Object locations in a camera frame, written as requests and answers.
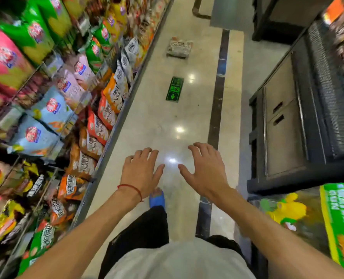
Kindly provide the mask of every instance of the white shirt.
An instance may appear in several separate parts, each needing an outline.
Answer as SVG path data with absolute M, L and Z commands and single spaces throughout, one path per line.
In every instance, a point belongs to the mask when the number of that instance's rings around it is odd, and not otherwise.
M 202 239 L 136 249 L 123 256 L 105 279 L 255 279 L 235 251 Z

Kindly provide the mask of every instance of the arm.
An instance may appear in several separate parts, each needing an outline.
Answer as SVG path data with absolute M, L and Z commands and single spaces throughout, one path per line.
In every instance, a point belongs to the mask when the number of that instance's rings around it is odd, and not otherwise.
M 249 204 L 226 179 L 221 155 L 211 145 L 194 143 L 195 173 L 179 164 L 186 182 L 231 216 L 286 278 L 344 279 L 344 268 Z
M 154 173 L 158 151 L 150 148 L 136 151 L 123 166 L 121 184 L 138 188 L 142 198 L 147 197 L 158 185 L 164 164 Z M 82 224 L 49 249 L 20 279 L 78 279 L 81 277 L 98 249 L 118 222 L 140 202 L 137 191 L 120 187 Z

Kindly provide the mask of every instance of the black pants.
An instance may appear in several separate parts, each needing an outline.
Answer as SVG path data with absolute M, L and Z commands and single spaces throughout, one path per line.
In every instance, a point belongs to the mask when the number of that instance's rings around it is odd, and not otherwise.
M 219 248 L 234 250 L 244 258 L 239 245 L 233 240 L 221 235 L 214 235 L 204 240 Z M 104 279 L 114 264 L 126 253 L 140 248 L 156 249 L 168 243 L 167 213 L 162 206 L 154 206 L 110 242 L 98 279 Z

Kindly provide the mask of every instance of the foot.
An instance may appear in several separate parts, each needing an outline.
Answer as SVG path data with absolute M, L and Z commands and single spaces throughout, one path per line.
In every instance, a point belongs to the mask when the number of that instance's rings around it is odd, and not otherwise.
M 149 205 L 151 208 L 153 206 L 163 206 L 163 208 L 165 208 L 164 193 L 159 187 L 156 187 L 150 194 Z

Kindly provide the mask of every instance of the red string bracelet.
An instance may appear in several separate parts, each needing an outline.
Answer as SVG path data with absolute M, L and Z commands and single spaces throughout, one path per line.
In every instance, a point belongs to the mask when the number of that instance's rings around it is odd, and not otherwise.
M 132 186 L 132 185 L 129 185 L 129 184 L 120 184 L 120 185 L 118 185 L 118 189 L 119 189 L 119 187 L 123 187 L 123 186 L 125 186 L 125 187 L 130 187 L 130 188 L 135 189 L 135 190 L 137 191 L 137 193 L 140 195 L 140 198 L 141 198 L 141 201 L 140 201 L 140 202 L 143 201 L 143 200 L 142 200 L 141 191 L 140 191 L 139 189 L 137 189 L 135 186 Z

